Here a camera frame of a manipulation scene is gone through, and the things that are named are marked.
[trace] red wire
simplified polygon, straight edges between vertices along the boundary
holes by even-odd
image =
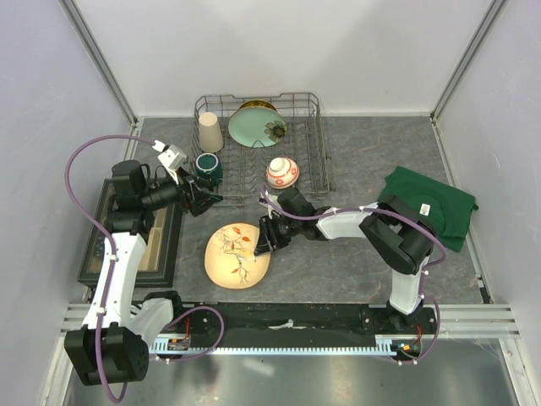
[[[184,324],[186,325],[186,337],[184,339],[186,339],[189,337],[189,319],[186,319]]]
[[[415,340],[415,343],[413,343],[413,345],[417,344],[419,341],[421,341],[421,337],[423,336],[423,329],[421,328],[421,326],[419,324],[417,324],[417,340]]]

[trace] beige cup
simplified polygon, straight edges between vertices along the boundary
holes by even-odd
[[[218,117],[213,112],[204,112],[199,116],[199,146],[204,152],[218,152],[223,148]]]

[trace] gray floor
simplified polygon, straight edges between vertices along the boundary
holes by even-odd
[[[441,341],[417,366],[363,356],[211,355],[183,364],[152,362],[128,385],[125,406],[514,406],[496,340]],[[73,374],[64,406],[111,404],[102,387]]]
[[[321,206],[359,206],[376,200],[385,176],[396,165],[441,182],[445,170],[428,118],[324,118],[331,146],[336,192]],[[146,119],[141,136],[159,139],[189,151],[192,118]],[[135,158],[155,166],[155,152],[139,144]],[[258,224],[265,209],[254,202],[244,209],[212,208],[203,216],[184,218],[173,288],[184,300],[364,302],[384,303],[391,292],[391,270],[366,240],[310,242],[296,237],[273,254],[270,269],[258,285],[226,290],[206,276],[203,258],[208,238],[232,222]],[[136,289],[142,299],[155,289]],[[481,303],[467,247],[449,253],[433,268],[425,284],[441,303]]]

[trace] green towel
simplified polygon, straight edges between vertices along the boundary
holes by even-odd
[[[398,196],[414,210],[427,216],[445,247],[460,252],[466,240],[472,211],[478,209],[475,197],[404,167],[396,167],[385,181],[387,185],[379,200],[387,195]]]

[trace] floral pattern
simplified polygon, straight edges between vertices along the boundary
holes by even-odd
[[[265,127],[265,134],[268,134],[269,140],[273,142],[278,142],[286,135],[286,125],[282,121],[274,120],[274,123],[267,123]]]
[[[231,229],[238,237],[232,239],[227,235],[227,231]],[[251,272],[243,266],[244,261],[256,261],[254,252],[243,246],[244,243],[249,243],[249,237],[243,236],[242,231],[237,227],[222,228],[218,233],[220,241],[220,252],[223,254],[235,255],[238,262],[238,267],[231,270],[231,273],[237,273],[240,278],[240,283],[248,283],[250,281]]]

